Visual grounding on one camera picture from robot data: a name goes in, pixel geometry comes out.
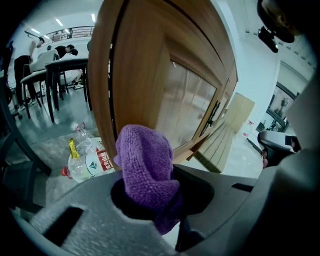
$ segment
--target purple cloth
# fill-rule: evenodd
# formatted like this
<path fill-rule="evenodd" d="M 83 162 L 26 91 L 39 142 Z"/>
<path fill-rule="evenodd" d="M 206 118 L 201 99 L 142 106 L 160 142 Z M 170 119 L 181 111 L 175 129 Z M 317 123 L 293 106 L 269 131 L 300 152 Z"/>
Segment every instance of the purple cloth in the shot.
<path fill-rule="evenodd" d="M 122 167 L 126 194 L 155 212 L 154 224 L 164 235 L 179 221 L 183 209 L 180 183 L 171 179 L 173 150 L 158 131 L 130 124 L 116 141 L 114 162 Z"/>

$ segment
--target glass panel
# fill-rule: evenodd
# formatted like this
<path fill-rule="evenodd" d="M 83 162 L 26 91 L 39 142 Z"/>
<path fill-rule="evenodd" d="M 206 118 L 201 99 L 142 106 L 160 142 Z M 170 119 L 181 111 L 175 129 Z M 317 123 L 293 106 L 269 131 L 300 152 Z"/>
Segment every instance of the glass panel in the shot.
<path fill-rule="evenodd" d="M 262 132 L 264 130 L 282 132 L 284 130 L 284 127 L 280 123 L 278 123 L 271 115 L 265 113 L 256 130 L 258 132 Z"/>
<path fill-rule="evenodd" d="M 197 74 L 170 63 L 156 130 L 173 149 L 193 138 L 215 92 L 216 88 Z"/>
<path fill-rule="evenodd" d="M 212 121 L 214 121 L 214 122 L 217 121 L 217 119 L 219 118 L 219 116 L 220 116 L 222 110 L 224 109 L 226 103 L 227 103 L 227 98 L 223 97 L 218 109 L 216 110 L 216 112 L 214 113 L 214 116 L 211 119 Z"/>
<path fill-rule="evenodd" d="M 279 117 L 285 119 L 286 112 L 293 102 L 293 98 L 291 98 L 287 93 L 276 86 L 271 102 L 269 104 L 269 108 L 274 111 Z"/>

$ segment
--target railing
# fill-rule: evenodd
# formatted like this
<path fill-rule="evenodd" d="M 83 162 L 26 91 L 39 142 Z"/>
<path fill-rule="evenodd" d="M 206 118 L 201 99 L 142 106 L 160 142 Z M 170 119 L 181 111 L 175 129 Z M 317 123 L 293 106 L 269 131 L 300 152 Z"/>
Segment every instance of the railing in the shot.
<path fill-rule="evenodd" d="M 42 35 L 44 39 L 43 46 L 52 44 L 54 42 L 63 41 L 66 39 L 91 37 L 93 31 L 94 31 L 94 26 L 76 26 L 76 27 L 70 27 L 68 29 L 61 29 L 58 31 L 54 31 L 46 34 L 45 36 Z M 39 37 L 30 32 L 27 32 L 27 31 L 24 31 L 24 32 L 30 38 Z"/>

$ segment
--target black pants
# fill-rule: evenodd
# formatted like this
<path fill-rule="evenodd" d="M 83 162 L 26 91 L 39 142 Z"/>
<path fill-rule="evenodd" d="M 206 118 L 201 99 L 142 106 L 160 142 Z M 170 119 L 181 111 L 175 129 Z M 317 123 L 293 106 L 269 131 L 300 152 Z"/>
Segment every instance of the black pants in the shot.
<path fill-rule="evenodd" d="M 18 100 L 19 105 L 23 104 L 22 100 L 22 84 L 20 81 L 24 78 L 24 65 L 30 64 L 30 57 L 28 55 L 20 56 L 14 60 L 14 78 L 15 78 L 15 94 Z M 30 93 L 31 99 L 36 98 L 35 86 L 32 82 L 27 83 L 28 90 Z"/>

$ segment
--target table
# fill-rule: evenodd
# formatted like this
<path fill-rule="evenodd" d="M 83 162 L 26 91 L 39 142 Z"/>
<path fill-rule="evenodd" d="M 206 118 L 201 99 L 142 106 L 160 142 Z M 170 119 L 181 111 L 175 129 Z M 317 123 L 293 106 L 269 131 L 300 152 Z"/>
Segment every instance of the table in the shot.
<path fill-rule="evenodd" d="M 83 93 L 85 102 L 88 102 L 90 110 L 92 110 L 89 81 L 88 81 L 88 58 L 70 58 L 58 59 L 51 61 L 45 65 L 46 67 L 46 99 L 50 113 L 51 121 L 54 123 L 54 114 L 52 111 L 50 87 L 52 87 L 52 96 L 54 107 L 59 111 L 58 93 L 57 93 L 57 79 L 60 81 L 59 73 L 69 70 L 82 69 L 83 73 Z"/>

